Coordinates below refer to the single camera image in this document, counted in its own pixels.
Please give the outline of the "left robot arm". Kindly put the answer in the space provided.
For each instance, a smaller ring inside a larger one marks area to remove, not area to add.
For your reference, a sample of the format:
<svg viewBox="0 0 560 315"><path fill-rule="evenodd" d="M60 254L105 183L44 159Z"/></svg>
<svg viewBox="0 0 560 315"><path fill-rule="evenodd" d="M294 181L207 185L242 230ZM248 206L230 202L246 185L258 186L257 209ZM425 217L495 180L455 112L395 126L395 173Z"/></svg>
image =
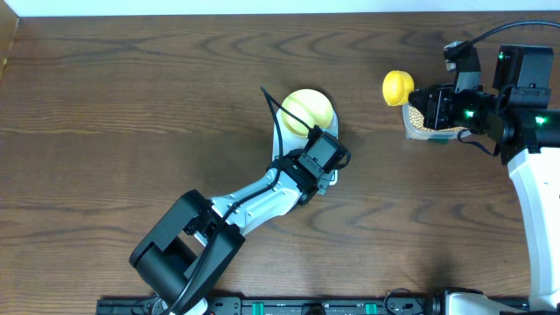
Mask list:
<svg viewBox="0 0 560 315"><path fill-rule="evenodd" d="M245 236L323 193L350 158L335 136L317 131L304 148L276 157L262 178L237 192L209 199L186 192L139 242L129 263L158 294L164 313L203 312L203 299Z"/></svg>

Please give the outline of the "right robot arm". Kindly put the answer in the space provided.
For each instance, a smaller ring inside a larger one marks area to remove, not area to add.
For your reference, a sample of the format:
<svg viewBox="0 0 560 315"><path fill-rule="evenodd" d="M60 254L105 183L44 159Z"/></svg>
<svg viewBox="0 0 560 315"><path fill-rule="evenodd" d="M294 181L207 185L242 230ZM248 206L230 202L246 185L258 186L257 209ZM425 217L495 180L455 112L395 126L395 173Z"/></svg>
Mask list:
<svg viewBox="0 0 560 315"><path fill-rule="evenodd" d="M559 113L549 109L553 51L546 46L502 45L493 88L483 92L475 48L446 48L458 78L452 84L417 89L409 104L433 130L460 127L486 135L507 167L521 205L531 274L527 314L559 312Z"/></svg>

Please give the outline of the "yellow plastic measuring scoop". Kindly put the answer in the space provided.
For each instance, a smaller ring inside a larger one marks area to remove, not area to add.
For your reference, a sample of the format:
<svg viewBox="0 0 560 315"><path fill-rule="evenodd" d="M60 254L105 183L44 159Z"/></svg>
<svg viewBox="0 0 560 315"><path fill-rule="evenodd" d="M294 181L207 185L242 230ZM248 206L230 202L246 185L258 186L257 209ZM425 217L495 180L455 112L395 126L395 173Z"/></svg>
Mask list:
<svg viewBox="0 0 560 315"><path fill-rule="evenodd" d="M382 95L389 106L402 106L408 103L409 95L414 89L412 76L399 70L388 72L382 83Z"/></svg>

